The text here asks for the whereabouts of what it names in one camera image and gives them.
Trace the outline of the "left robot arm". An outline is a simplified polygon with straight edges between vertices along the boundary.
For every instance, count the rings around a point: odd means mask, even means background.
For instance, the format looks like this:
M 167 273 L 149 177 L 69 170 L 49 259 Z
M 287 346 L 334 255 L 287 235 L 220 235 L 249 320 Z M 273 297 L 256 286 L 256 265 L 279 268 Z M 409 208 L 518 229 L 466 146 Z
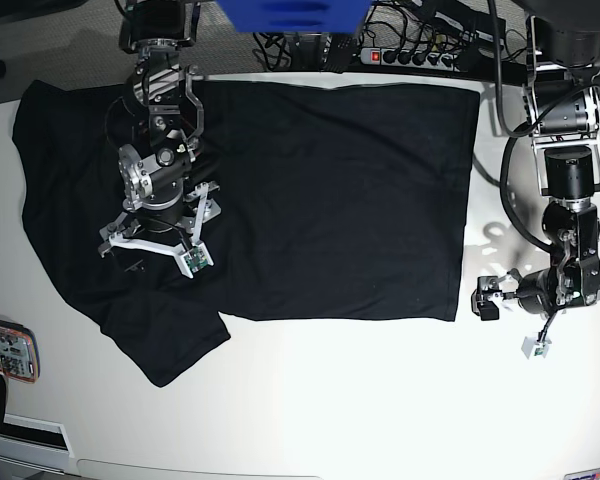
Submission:
M 522 1 L 526 14 L 525 123 L 510 128 L 503 111 L 502 54 L 496 62 L 496 109 L 507 134 L 500 170 L 500 199 L 518 233 L 548 253 L 548 268 L 501 278 L 481 277 L 471 298 L 481 319 L 499 317 L 498 302 L 514 300 L 527 312 L 548 318 L 600 300 L 600 223 L 593 196 L 600 192 L 600 1 Z M 508 174 L 517 140 L 529 138 L 541 196 L 548 199 L 542 216 L 546 238 L 533 235 L 516 215 L 508 191 Z

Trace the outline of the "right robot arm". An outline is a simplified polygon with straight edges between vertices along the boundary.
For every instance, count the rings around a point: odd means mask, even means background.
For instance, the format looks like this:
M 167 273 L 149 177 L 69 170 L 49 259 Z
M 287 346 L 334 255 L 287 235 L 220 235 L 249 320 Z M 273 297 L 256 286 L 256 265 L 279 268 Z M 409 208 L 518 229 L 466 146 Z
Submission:
M 199 157 L 205 112 L 193 90 L 194 66 L 179 61 L 196 41 L 198 1 L 117 2 L 119 48 L 135 56 L 120 101 L 131 115 L 130 141 L 118 146 L 122 212 L 102 227 L 98 248 L 139 250 L 172 258 L 188 278 L 214 261 L 201 238 L 221 208 Z

